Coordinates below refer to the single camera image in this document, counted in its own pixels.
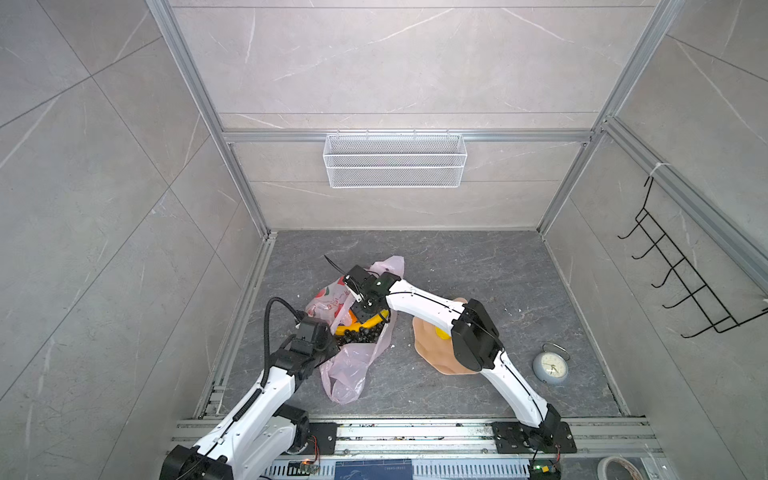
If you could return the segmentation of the yellow fake banana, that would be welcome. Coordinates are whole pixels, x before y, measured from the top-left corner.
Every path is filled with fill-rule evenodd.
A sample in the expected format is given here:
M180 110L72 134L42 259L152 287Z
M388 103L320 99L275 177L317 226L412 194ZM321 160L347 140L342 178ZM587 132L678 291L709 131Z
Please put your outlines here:
M343 337L347 334L360 333L362 331L365 331L365 332L371 331L380 324L386 324L389 321L389 316L390 316L390 313L388 310L382 310L377 315L371 317L370 319L364 322L355 321L354 323L348 326L342 325L337 327L335 331L335 335L338 337Z

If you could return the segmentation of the pink plastic bag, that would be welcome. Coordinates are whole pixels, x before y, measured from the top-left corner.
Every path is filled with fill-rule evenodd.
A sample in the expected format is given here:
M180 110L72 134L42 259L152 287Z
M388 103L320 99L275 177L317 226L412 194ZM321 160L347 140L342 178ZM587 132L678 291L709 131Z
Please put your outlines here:
M352 324L351 307L354 298L341 278L323 287L305 307L310 317L322 319L332 327ZM320 368L323 388L329 399L346 405L356 401L366 384L369 367L390 347L397 323L397 313L390 314L373 343L351 343L340 347L339 353Z

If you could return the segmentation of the pink scalloped plate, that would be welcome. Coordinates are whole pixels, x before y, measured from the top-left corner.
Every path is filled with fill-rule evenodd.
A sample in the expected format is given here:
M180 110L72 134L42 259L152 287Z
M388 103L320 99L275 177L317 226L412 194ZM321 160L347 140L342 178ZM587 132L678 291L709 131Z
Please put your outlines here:
M474 375L475 371L462 365L454 351L452 337L442 340L436 335L439 328L451 335L452 317L448 313L437 314L437 306L419 307L413 315L414 345L417 353L435 370L444 375Z

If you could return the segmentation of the yellow fake lemon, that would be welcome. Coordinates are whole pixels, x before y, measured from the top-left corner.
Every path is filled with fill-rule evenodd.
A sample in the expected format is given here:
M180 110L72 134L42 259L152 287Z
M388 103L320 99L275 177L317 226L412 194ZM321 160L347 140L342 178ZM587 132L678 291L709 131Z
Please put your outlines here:
M445 332L445 331L443 331L443 330L441 330L439 328L435 328L435 331L436 331L436 335L440 339L442 339L442 340L450 340L451 339L451 335L448 334L447 332Z

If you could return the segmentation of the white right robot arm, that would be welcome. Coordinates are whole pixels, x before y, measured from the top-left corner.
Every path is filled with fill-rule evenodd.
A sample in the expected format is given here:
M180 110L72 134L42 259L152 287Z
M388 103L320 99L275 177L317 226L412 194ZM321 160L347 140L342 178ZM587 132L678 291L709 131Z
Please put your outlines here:
M354 298L358 317L382 311L403 312L445 332L458 363L485 377L511 406L527 445L544 450L555 444L560 414L513 365L481 302L448 300L394 273L371 273L359 265L342 275L340 281Z

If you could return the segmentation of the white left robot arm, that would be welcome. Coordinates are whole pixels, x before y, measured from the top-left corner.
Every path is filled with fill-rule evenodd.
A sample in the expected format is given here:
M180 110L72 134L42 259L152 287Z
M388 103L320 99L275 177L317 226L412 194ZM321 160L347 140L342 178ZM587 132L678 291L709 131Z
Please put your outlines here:
M287 404L314 370L339 352L330 325L306 317L269 354L257 382L235 409L191 448L175 446L161 479L257 479L282 453L302 451L308 414Z

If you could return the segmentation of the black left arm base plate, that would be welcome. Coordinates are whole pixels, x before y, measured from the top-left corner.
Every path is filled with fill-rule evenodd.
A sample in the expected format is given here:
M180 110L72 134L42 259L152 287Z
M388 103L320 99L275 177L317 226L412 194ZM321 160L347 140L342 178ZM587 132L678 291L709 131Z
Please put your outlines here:
M332 455L335 452L339 425L334 422L310 422L296 428L290 455Z

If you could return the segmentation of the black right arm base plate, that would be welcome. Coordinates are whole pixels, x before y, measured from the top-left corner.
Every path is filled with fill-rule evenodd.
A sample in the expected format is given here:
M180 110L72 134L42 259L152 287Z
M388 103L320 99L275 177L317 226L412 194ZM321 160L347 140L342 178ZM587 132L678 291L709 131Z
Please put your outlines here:
M492 438L499 454L573 454L578 451L570 426L532 428L519 422L492 422Z

